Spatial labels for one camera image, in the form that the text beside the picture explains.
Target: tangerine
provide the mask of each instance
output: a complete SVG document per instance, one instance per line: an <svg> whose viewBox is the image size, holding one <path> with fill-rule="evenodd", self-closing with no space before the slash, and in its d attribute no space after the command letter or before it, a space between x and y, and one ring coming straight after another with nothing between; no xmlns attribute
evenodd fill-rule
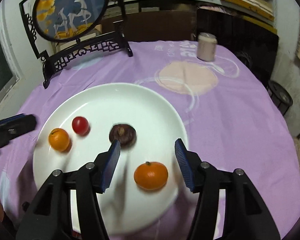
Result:
<svg viewBox="0 0 300 240"><path fill-rule="evenodd" d="M51 147L59 152L65 151L70 144L69 135L62 128L53 129L49 134L48 140Z"/></svg>
<svg viewBox="0 0 300 240"><path fill-rule="evenodd" d="M167 183L168 170L162 163L146 162L135 170L133 177L139 187L146 190L156 190Z"/></svg>

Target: silver bolt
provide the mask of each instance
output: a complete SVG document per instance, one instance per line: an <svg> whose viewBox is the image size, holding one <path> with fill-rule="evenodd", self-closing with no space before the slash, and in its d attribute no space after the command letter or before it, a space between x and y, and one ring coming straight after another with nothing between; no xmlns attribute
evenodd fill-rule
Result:
<svg viewBox="0 0 300 240"><path fill-rule="evenodd" d="M87 164L86 164L86 168L87 168L88 170L93 169L93 168L94 168L94 163L87 163Z"/></svg>
<svg viewBox="0 0 300 240"><path fill-rule="evenodd" d="M55 176L55 177L58 177L60 174L61 174L61 170L54 170L52 172L52 175Z"/></svg>
<svg viewBox="0 0 300 240"><path fill-rule="evenodd" d="M210 164L207 163L207 162L202 162L202 163L200 164L200 166L201 166L202 168L204 168L204 169L207 169L207 168L210 167Z"/></svg>
<svg viewBox="0 0 300 240"><path fill-rule="evenodd" d="M17 133L16 129L9 129L8 132L10 134L16 134Z"/></svg>
<svg viewBox="0 0 300 240"><path fill-rule="evenodd" d="M244 171L242 169L236 169L235 173L238 174L239 176L244 174Z"/></svg>

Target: white wall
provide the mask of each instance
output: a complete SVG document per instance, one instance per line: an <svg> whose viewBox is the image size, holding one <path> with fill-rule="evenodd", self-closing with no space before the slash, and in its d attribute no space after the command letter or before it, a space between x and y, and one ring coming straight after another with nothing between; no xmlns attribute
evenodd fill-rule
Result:
<svg viewBox="0 0 300 240"><path fill-rule="evenodd" d="M43 82L42 63L31 48L23 26L19 3L22 0L2 0L0 4L0 41L2 50L17 83L0 103L0 119L17 113L31 91ZM29 0L25 12L32 14L35 0ZM52 54L52 45L37 34L39 52L47 49Z"/></svg>
<svg viewBox="0 0 300 240"><path fill-rule="evenodd" d="M293 98L285 115L292 136L300 133L300 61L296 59L300 8L295 0L277 0L276 28L279 49L272 79L281 84Z"/></svg>

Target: ribbed blue pad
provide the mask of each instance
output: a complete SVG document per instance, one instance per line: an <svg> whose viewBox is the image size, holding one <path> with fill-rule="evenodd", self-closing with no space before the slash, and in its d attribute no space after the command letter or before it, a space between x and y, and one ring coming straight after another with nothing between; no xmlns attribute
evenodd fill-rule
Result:
<svg viewBox="0 0 300 240"><path fill-rule="evenodd" d="M107 188L110 187L110 183L114 174L114 170L117 166L119 157L120 157L120 143L119 141L116 141L115 147L110 147L108 154L109 158L107 160L106 166L104 168L103 174L102 174L102 182L101 182L101 188L102 191L105 192Z"/></svg>
<svg viewBox="0 0 300 240"><path fill-rule="evenodd" d="M194 178L193 178L192 169L186 158L186 151L187 150L184 147L181 139L176 140L174 144L174 152L177 157L177 161L183 176L183 180L185 181L186 186L192 192L194 190Z"/></svg>

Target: white deer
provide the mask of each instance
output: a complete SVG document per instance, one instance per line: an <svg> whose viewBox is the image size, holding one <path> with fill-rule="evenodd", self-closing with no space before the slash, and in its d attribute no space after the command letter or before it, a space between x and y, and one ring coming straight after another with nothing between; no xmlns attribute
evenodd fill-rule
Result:
<svg viewBox="0 0 300 240"><path fill-rule="evenodd" d="M69 30L68 30L68 26L67 26L67 24L68 24L68 18L67 18L67 17L65 16L65 14L63 13L63 9L64 9L64 8L62 8L62 9L60 10L60 12L58 12L58 20L59 20L59 17L61 16L62 22L60 22L60 21L57 20L57 21L55 22L55 24L53 25L54 30L55 30L55 33L56 33L56 36L57 36L58 39L60 38L59 35L58 35L58 28L59 28L59 27L64 26L64 27L65 27L65 30L66 30L66 34L69 35Z"/></svg>
<svg viewBox="0 0 300 240"><path fill-rule="evenodd" d="M90 19L90 17L91 17L92 14L91 14L91 12L89 12L87 10L88 7L87 7L87 4L86 4L86 2L84 0L74 0L74 2L79 2L81 4L81 10L80 10L80 12L78 14L76 14L76 13L69 13L68 17L69 17L69 20L70 20L69 24L70 24L72 30L74 32L76 32L77 28L73 24L74 18L82 16L83 20L81 22L85 22L85 24L87 26L88 25L87 20Z"/></svg>

